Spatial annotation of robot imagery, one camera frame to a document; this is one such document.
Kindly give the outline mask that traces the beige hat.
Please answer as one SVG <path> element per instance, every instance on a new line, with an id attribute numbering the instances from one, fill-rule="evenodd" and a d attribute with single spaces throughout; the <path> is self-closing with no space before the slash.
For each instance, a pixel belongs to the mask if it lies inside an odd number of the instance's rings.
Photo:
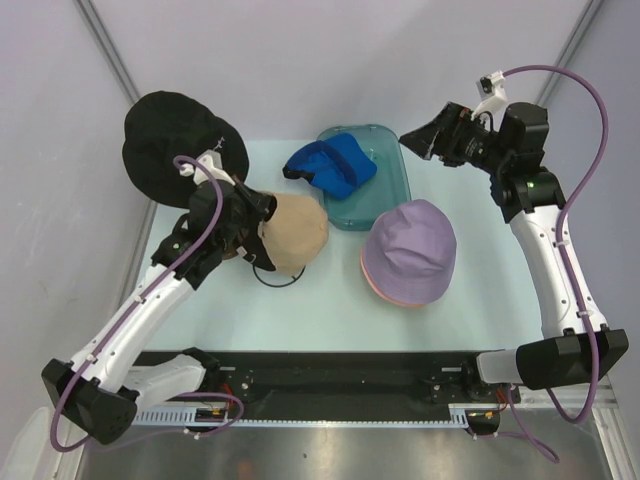
<path id="1" fill-rule="evenodd" d="M 257 235 L 280 273 L 296 274 L 311 263 L 328 241 L 328 217 L 319 202 L 307 195 L 270 193 L 271 216 L 261 221 Z"/>

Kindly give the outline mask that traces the blue cap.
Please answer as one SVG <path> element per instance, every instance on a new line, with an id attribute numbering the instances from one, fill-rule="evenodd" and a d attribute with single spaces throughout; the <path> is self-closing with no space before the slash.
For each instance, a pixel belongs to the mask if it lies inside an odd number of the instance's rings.
<path id="1" fill-rule="evenodd" d="M 330 197 L 344 200 L 376 175 L 377 166 L 353 135 L 342 133 L 300 148 L 282 172 L 287 179 L 303 179 Z"/>

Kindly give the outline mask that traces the black bucket hat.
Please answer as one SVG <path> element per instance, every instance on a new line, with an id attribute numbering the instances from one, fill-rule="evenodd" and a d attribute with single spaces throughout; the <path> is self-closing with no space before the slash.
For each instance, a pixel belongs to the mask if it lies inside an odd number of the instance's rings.
<path id="1" fill-rule="evenodd" d="M 198 158 L 208 150 L 221 157 L 221 168 L 244 181 L 249 157 L 238 130 L 205 105 L 177 92 L 156 91 L 140 98 L 124 120 L 122 158 L 133 185 L 151 200 L 188 207 L 196 184 L 179 173 L 178 155 Z"/>

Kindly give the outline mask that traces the purple bucket hat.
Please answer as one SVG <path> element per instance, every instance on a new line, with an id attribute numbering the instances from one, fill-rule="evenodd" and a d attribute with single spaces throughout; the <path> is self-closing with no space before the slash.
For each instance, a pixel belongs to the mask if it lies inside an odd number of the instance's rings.
<path id="1" fill-rule="evenodd" d="M 361 249 L 367 262 L 404 278 L 449 288 L 457 240 L 447 216 L 424 199 L 405 202 L 376 219 Z"/>

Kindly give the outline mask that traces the pink bucket hat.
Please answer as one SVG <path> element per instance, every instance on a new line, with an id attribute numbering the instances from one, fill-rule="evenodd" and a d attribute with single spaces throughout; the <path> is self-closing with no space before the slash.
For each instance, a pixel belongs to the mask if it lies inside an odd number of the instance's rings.
<path id="1" fill-rule="evenodd" d="M 397 306 L 420 308 L 439 300 L 445 288 L 426 280 L 404 278 L 385 267 L 377 267 L 360 255 L 361 271 L 371 289 Z"/>

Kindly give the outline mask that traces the black baseball cap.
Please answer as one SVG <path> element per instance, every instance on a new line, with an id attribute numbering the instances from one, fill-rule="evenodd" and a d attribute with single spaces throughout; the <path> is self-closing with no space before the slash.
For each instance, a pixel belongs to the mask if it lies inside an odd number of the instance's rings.
<path id="1" fill-rule="evenodd" d="M 276 243 L 267 221 L 260 221 L 242 237 L 237 251 L 252 266 L 264 271 L 277 270 L 274 258 Z"/>

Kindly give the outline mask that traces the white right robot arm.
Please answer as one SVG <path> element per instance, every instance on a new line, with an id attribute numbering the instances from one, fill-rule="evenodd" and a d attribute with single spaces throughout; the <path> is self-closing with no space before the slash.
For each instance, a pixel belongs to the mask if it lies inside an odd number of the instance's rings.
<path id="1" fill-rule="evenodd" d="M 609 328 L 591 298 L 571 245 L 557 177 L 541 162 L 549 132 L 546 109 L 507 106 L 498 130 L 488 130 L 468 107 L 447 103 L 429 123 L 402 135 L 418 157 L 444 165 L 470 164 L 490 178 L 491 196 L 526 259 L 541 315 L 542 339 L 512 350 L 483 352 L 463 373 L 461 388 L 484 401 L 498 384 L 531 390 L 598 382 L 629 347 L 622 329 Z"/>

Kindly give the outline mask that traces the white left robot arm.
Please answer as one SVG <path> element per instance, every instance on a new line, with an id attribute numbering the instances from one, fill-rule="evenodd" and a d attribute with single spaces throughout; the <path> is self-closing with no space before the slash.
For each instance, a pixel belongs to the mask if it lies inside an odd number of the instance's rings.
<path id="1" fill-rule="evenodd" d="M 118 440 L 142 410 L 166 401 L 213 398 L 236 407 L 222 389 L 221 364 L 196 348 L 138 375 L 130 370 L 165 320 L 219 267 L 237 236 L 268 219 L 277 201 L 240 182 L 201 184 L 189 210 L 161 241 L 131 295 L 87 345 L 69 361 L 50 360 L 41 377 L 55 410 L 49 442 L 68 453 L 94 440 Z"/>

